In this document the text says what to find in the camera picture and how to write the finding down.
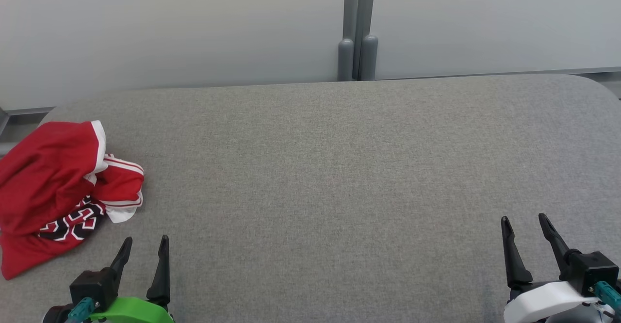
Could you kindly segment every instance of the white panel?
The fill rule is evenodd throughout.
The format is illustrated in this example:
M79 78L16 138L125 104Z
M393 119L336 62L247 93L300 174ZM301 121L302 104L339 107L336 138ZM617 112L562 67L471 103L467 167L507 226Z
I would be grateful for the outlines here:
M377 79L621 66L621 0L375 0Z
M343 0L0 0L0 107L335 81Z

